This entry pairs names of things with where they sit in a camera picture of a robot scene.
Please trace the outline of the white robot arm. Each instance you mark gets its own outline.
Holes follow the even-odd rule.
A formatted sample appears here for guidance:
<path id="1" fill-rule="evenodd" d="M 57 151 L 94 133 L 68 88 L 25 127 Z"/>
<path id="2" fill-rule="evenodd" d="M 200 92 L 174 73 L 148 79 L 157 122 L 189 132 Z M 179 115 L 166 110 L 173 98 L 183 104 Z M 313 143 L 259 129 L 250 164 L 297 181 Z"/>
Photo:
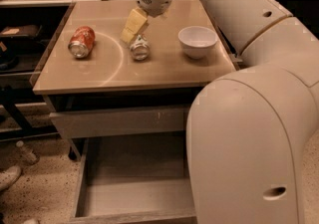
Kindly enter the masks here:
<path id="1" fill-rule="evenodd" d="M 186 126 L 198 224 L 304 224 L 302 157 L 318 128 L 318 40 L 275 0 L 199 0 L 245 69 L 208 84 Z M 171 0 L 137 0 L 152 17 Z"/>

